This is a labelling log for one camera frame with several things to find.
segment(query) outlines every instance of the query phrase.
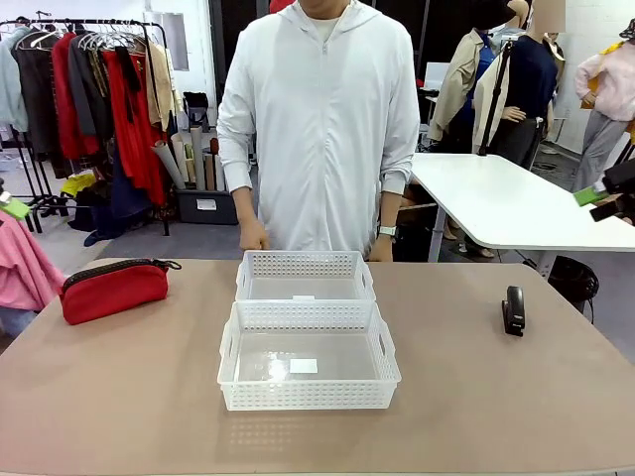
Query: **black hat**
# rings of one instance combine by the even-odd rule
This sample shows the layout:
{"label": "black hat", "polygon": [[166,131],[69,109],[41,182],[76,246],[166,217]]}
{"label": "black hat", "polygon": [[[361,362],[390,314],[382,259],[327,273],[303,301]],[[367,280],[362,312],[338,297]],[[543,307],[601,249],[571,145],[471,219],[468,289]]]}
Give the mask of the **black hat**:
{"label": "black hat", "polygon": [[471,0],[469,21],[477,30],[489,30],[509,22],[516,12],[509,8],[509,0]]}
{"label": "black hat", "polygon": [[631,24],[619,36],[626,40],[635,40],[635,18],[631,20]]}

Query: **sticker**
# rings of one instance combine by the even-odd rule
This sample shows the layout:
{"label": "sticker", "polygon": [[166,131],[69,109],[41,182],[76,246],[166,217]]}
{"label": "sticker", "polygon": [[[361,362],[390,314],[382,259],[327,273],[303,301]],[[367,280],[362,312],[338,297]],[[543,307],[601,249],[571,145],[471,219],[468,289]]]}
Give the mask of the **sticker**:
{"label": "sticker", "polygon": [[289,361],[290,374],[316,374],[318,361],[316,359],[291,359]]}
{"label": "sticker", "polygon": [[196,208],[204,211],[216,211],[216,200],[196,200]]}

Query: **pink garment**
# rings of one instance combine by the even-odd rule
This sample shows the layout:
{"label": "pink garment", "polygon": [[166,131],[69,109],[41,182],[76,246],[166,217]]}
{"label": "pink garment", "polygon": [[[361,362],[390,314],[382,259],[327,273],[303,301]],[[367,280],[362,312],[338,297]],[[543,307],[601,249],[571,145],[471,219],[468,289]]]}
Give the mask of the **pink garment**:
{"label": "pink garment", "polygon": [[64,275],[15,218],[0,211],[0,306],[42,310],[64,284]]}
{"label": "pink garment", "polygon": [[595,110],[614,121],[635,119],[635,45],[625,43],[608,55],[595,55],[577,67],[575,92],[590,93],[588,81],[600,73]]}

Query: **red pencil case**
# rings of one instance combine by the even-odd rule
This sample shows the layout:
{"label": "red pencil case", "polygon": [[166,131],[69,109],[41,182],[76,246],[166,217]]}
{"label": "red pencil case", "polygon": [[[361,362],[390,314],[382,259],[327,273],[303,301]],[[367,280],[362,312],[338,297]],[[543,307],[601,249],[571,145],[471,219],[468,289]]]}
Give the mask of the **red pencil case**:
{"label": "red pencil case", "polygon": [[71,325],[165,299],[168,269],[179,270],[174,261],[125,260],[80,271],[62,287],[63,317]]}

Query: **basket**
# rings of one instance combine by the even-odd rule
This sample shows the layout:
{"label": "basket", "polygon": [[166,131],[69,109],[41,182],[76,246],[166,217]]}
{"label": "basket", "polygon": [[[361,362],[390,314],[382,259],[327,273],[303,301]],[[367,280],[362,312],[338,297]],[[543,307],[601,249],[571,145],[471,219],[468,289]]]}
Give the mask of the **basket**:
{"label": "basket", "polygon": [[235,302],[220,355],[230,411],[387,409],[401,381],[372,301]]}
{"label": "basket", "polygon": [[248,251],[236,285],[236,300],[375,300],[359,252]]}

